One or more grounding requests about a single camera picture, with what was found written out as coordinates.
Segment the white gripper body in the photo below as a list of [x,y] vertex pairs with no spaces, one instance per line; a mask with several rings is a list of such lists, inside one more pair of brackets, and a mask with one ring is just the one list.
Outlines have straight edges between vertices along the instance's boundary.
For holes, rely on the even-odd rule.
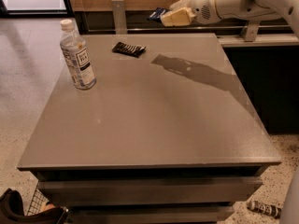
[[217,23],[221,20],[216,9],[216,0],[192,0],[191,8],[200,24]]

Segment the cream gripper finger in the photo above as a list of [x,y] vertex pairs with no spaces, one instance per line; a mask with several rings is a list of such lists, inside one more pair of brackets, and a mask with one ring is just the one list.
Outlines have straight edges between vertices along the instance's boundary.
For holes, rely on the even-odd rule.
[[190,7],[182,7],[174,11],[168,11],[160,19],[165,27],[188,26],[192,23],[196,15]]
[[191,1],[192,0],[179,0],[173,3],[170,7],[170,11],[176,11],[182,8],[190,9],[191,8]]

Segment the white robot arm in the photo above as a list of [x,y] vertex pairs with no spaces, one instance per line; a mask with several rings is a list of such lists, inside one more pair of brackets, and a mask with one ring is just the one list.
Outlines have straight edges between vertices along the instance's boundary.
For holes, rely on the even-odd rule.
[[188,26],[224,19],[271,21],[283,18],[299,37],[299,0],[179,0],[160,16],[166,27]]

